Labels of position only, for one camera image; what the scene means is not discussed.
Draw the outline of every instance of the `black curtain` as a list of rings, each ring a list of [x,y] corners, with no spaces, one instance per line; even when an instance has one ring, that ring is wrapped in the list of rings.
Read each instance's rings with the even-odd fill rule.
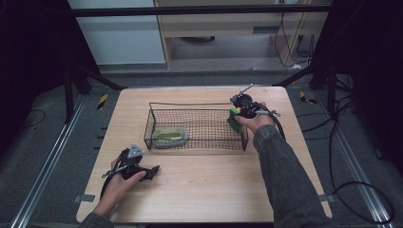
[[[78,64],[100,74],[77,20],[41,15],[44,10],[70,10],[67,0],[6,0],[6,4],[4,8],[0,3],[0,159],[7,155],[35,97],[64,84],[65,63],[51,39],[62,38],[56,43],[66,45]],[[52,30],[46,29],[44,19]],[[75,77],[86,79],[86,75]]]
[[[351,7],[329,13],[316,55],[353,77],[358,114],[384,159],[403,175],[403,9],[400,0],[335,0]],[[313,82],[325,83],[326,69]]]

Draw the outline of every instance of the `wooden table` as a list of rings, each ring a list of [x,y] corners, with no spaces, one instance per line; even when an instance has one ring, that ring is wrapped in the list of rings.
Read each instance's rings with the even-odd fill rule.
[[[273,210],[260,173],[253,134],[245,151],[192,149],[147,150],[144,131],[149,103],[229,103],[244,87],[133,88],[121,92],[104,142],[86,187],[95,201],[82,201],[77,219],[83,220],[99,201],[110,162],[132,143],[145,151],[141,167],[160,165],[153,180],[139,182],[112,216],[117,222],[267,222]],[[281,114],[287,142],[323,194],[317,171],[300,131],[296,115],[283,87],[254,86],[247,94]],[[322,203],[331,217],[327,202]]]

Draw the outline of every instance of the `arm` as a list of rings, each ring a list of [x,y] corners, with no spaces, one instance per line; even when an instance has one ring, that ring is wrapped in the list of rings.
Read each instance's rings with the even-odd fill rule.
[[[261,174],[274,211],[276,227],[336,227],[326,217],[317,191],[291,146],[268,116],[236,117],[255,134]]]
[[[98,202],[92,213],[90,213],[83,222],[80,223],[79,228],[112,228],[113,222],[108,218],[112,210],[119,202],[121,202],[130,188],[145,176],[145,171],[139,172],[133,177],[124,180],[122,174],[117,173],[110,180],[106,187],[103,197]]]

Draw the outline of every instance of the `gray floor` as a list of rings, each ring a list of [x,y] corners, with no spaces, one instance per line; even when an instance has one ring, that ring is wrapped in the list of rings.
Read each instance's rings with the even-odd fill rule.
[[[189,42],[177,39],[170,69],[138,70],[126,74],[106,74],[120,85],[139,86],[230,86],[271,85],[293,75],[297,70],[282,66],[269,37],[216,37],[209,43]],[[78,203],[73,198],[84,193],[86,182],[106,133],[119,91],[90,80],[93,89],[88,95],[75,96],[75,101],[84,99],[83,109],[69,135],[63,153],[48,180],[48,184],[33,211],[29,223],[41,226],[61,227],[61,224],[76,225]],[[309,104],[299,98],[301,90],[308,91],[309,76],[287,87],[290,100],[298,117],[301,129],[326,120],[320,104]],[[103,110],[97,110],[100,97],[107,93]],[[320,100],[325,89],[315,92]],[[338,92],[343,97],[345,92]],[[39,175],[48,154],[55,144],[65,120],[64,90],[57,87],[38,96],[24,127],[10,147],[11,157],[0,173],[0,224],[8,227],[26,199],[29,190]],[[311,156],[326,194],[333,191],[329,172],[328,139],[312,140],[328,136],[329,124],[304,133]],[[403,179],[390,161],[379,160],[365,128],[354,114],[347,110],[340,116],[340,131],[356,156],[370,182],[384,192],[395,209],[394,227],[403,227]],[[332,161],[336,184],[352,181],[354,176],[342,155],[341,144],[333,143]],[[371,217],[361,192],[356,187],[344,190],[342,197],[358,212]],[[333,218],[340,227],[377,227],[353,215],[339,200],[332,202]]]

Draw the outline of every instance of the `metal rail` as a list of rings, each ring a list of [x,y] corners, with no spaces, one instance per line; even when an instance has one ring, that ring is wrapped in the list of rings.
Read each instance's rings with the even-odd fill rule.
[[[60,155],[65,148],[68,137],[70,136],[74,125],[77,122],[78,117],[81,114],[83,109],[84,101],[86,100],[86,96],[80,96],[81,99],[76,104],[74,115],[68,123],[65,123],[65,126],[62,129],[56,143],[53,145],[50,154],[48,155],[48,159],[44,164],[44,167],[41,170],[41,173],[38,175],[35,183],[29,191],[27,198],[25,199],[23,205],[18,211],[17,215],[14,217],[11,227],[12,228],[23,228],[26,227],[30,216],[32,215],[33,210],[35,209],[36,204],[42,196],[42,193],[47,186],[48,180],[53,172],[56,163],[58,162]]]
[[[323,110],[327,110],[325,98],[318,92],[315,92],[317,96],[318,103],[321,105]],[[335,133],[336,141],[340,146],[340,152],[347,163],[347,166],[354,178],[355,181],[362,181],[366,183],[371,183],[368,176],[365,174],[364,169],[358,162],[358,159],[355,157],[353,149],[350,147],[349,143],[347,142],[343,132],[341,129],[338,129]],[[383,205],[382,201],[379,198],[379,195],[375,192],[374,189],[368,188],[365,186],[358,186],[358,189],[361,193],[362,198],[365,200],[368,209],[371,212],[374,220],[376,221],[385,221],[390,218],[385,206]],[[379,228],[394,228],[393,223],[378,225]]]
[[[292,5],[238,5],[238,6],[197,6],[197,7],[156,7],[156,8],[116,8],[116,9],[72,9],[48,10],[46,14],[73,17],[185,15],[185,14],[225,14],[225,13],[271,13],[271,12],[321,12],[337,10],[332,4],[292,4]]]

